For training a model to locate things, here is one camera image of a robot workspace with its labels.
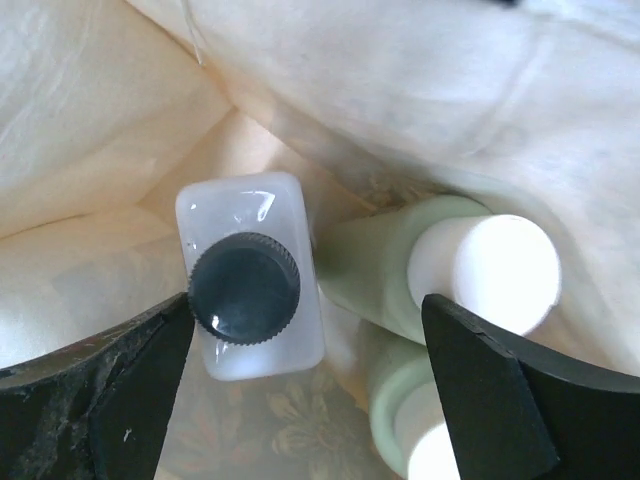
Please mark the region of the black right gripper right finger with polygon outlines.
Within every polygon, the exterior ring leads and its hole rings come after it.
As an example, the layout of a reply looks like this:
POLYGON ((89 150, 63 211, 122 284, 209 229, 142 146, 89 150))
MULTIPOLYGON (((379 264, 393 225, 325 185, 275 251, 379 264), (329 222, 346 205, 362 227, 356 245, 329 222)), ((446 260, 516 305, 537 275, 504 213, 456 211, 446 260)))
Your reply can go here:
POLYGON ((463 479, 636 479, 639 380, 495 326, 439 294, 421 318, 463 479))

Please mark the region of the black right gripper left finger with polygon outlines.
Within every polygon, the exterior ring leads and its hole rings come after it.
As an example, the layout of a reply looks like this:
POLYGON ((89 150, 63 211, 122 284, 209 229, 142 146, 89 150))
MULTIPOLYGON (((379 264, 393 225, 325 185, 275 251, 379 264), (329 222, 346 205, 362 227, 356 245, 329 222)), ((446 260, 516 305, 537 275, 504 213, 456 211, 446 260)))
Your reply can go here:
POLYGON ((153 478, 193 333, 180 293, 2 369, 2 478, 153 478))

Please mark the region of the white bottle dark cap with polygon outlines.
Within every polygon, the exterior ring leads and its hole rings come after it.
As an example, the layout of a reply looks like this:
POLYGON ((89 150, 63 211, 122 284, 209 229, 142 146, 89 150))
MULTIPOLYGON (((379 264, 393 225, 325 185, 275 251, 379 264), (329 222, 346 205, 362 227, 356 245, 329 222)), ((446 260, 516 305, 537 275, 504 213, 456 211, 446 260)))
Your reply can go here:
POLYGON ((239 381, 318 365, 325 341, 299 180, 263 172, 194 183, 175 215, 208 374, 239 381))

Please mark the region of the green bottle beige cap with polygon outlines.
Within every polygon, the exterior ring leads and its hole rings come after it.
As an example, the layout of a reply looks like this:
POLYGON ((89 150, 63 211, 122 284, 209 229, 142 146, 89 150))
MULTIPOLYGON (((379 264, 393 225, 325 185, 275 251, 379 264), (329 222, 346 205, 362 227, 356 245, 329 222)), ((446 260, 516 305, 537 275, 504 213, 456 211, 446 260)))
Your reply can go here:
POLYGON ((336 224, 314 261, 329 300, 418 344, 429 294, 516 335, 535 330, 561 296, 560 258, 540 226, 453 195, 336 224))

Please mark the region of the beige canvas tote bag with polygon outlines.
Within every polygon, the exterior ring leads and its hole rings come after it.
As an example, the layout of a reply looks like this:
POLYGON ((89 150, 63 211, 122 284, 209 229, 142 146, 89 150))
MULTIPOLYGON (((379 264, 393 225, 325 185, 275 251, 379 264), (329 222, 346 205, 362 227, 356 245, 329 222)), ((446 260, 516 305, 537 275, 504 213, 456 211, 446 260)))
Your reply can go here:
MULTIPOLYGON (((453 193, 555 243, 533 339, 639 372, 635 1, 5 1, 1 371, 184 293, 186 185, 295 176, 311 240, 453 193)), ((220 382, 198 332, 151 479, 392 479, 362 340, 220 382)))

